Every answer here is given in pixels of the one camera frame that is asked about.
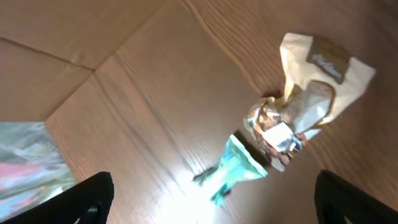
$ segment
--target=brown label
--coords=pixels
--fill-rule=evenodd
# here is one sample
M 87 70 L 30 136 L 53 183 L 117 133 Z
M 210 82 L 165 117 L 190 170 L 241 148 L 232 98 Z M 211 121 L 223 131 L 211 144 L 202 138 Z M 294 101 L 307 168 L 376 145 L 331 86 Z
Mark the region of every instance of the brown label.
M 338 84 L 344 81 L 351 55 L 340 45 L 322 37 L 314 37 L 307 62 L 316 65 Z

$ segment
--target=black object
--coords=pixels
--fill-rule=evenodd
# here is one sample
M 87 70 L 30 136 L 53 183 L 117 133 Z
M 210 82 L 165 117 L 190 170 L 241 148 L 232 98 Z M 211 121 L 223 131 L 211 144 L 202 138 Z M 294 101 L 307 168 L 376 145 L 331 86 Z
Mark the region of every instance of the black object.
M 113 200 L 109 172 L 100 172 L 3 224 L 105 224 Z
M 321 224 L 398 223 L 398 213 L 328 170 L 315 185 L 315 205 Z

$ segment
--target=trash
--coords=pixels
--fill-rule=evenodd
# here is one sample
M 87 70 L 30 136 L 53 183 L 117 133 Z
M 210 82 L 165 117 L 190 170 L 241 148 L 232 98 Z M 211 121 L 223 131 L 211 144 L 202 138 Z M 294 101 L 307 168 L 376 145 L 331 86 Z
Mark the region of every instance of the trash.
M 247 152 L 241 142 L 231 135 L 217 165 L 196 176 L 196 182 L 216 205 L 224 203 L 224 196 L 240 181 L 263 178 L 267 171 Z
M 284 171 L 294 154 L 366 90 L 375 69 L 319 37 L 286 34 L 280 54 L 286 76 L 281 98 L 261 98 L 244 118 L 265 158 Z

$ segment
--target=candy wrapper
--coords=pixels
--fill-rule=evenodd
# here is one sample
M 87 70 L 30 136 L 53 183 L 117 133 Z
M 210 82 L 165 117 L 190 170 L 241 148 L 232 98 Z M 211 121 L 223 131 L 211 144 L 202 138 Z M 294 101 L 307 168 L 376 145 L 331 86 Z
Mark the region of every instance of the candy wrapper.
M 262 154 L 283 171 L 295 153 L 366 90 L 375 69 L 319 37 L 286 34 L 281 98 L 261 98 L 244 118 Z
M 202 189 L 204 197 L 216 205 L 224 202 L 224 196 L 240 181 L 263 178 L 267 171 L 256 162 L 241 142 L 231 135 L 225 144 L 219 163 L 196 176 L 193 181 Z

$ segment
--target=teal plastic wrapper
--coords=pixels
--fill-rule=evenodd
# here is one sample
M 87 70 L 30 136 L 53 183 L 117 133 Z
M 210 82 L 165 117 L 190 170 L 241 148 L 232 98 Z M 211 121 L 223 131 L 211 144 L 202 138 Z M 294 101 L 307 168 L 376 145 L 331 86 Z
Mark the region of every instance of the teal plastic wrapper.
M 196 176 L 193 181 L 206 192 L 205 195 L 209 195 L 210 201 L 221 205 L 224 203 L 224 196 L 235 183 L 263 178 L 266 175 L 267 171 L 251 157 L 242 143 L 231 135 L 219 163 Z

